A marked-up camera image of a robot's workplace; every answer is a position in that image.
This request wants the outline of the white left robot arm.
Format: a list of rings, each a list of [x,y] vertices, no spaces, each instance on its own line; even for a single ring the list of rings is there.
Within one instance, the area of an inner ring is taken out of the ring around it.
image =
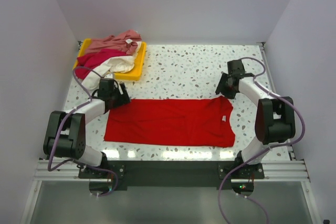
[[[101,79],[98,89],[88,100],[67,111],[50,114],[43,151],[49,156],[48,170],[56,170],[66,162],[78,162],[90,166],[97,178],[108,174],[106,155],[86,144],[86,125],[112,109],[131,102],[126,86],[115,79]]]

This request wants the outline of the red t shirt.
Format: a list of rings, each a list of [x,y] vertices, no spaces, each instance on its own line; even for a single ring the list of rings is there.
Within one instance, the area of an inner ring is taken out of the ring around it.
[[[104,140],[167,146],[232,147],[232,104],[225,97],[201,100],[133,99],[110,111]]]

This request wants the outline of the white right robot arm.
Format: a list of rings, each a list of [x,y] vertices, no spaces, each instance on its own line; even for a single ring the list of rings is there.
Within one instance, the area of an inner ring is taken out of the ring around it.
[[[257,60],[262,66],[262,72],[253,74],[245,70],[243,60],[241,58],[227,63],[228,73],[222,74],[215,91],[231,100],[241,93],[257,107],[255,137],[235,158],[234,173],[239,178],[250,175],[252,165],[259,164],[267,152],[296,134],[292,98],[281,97],[257,82],[257,77],[266,72],[261,61]]]

